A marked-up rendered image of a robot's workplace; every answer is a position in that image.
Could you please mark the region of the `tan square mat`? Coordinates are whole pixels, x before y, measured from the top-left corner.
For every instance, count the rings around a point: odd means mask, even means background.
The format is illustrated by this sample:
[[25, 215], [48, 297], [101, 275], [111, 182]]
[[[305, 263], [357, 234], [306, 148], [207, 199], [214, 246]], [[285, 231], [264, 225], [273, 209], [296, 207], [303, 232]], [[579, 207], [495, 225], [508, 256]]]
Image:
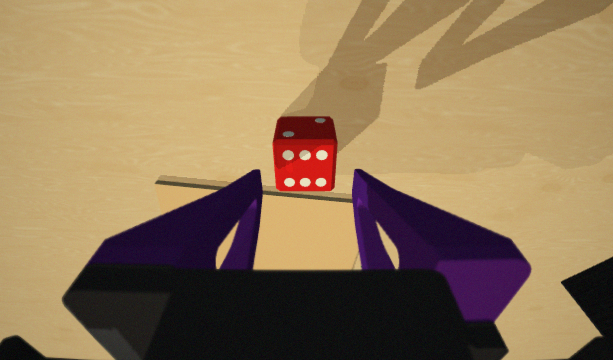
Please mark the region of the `tan square mat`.
[[[161, 214], [224, 188], [154, 185]], [[352, 199], [263, 191], [253, 269], [352, 269], [358, 250]]]

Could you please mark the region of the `red dice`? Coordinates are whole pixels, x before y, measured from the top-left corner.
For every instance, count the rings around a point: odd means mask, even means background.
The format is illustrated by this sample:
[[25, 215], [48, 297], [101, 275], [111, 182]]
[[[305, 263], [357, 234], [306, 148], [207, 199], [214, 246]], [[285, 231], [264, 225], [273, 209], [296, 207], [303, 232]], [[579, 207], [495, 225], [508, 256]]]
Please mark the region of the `red dice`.
[[280, 117], [273, 138], [279, 191], [335, 188], [337, 137], [330, 116]]

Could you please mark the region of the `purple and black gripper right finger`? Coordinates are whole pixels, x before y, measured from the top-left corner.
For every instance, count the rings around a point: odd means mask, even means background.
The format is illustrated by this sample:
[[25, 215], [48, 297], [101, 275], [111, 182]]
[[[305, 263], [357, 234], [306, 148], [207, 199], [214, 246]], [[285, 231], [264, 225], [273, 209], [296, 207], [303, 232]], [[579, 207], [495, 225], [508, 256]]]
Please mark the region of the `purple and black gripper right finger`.
[[494, 323], [531, 274], [512, 239], [400, 192], [362, 169], [354, 170], [352, 201], [361, 268], [396, 269], [378, 223], [397, 248], [398, 269], [442, 273], [466, 323]]

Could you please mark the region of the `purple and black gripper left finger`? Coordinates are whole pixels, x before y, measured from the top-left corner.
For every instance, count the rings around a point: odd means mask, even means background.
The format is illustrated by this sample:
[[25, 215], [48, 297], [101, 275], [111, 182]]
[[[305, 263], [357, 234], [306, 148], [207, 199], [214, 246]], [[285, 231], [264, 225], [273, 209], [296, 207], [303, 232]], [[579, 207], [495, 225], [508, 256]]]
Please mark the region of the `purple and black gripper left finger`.
[[263, 188], [260, 169], [226, 187], [105, 239], [88, 263], [217, 269], [217, 251], [238, 223], [219, 269], [253, 269]]

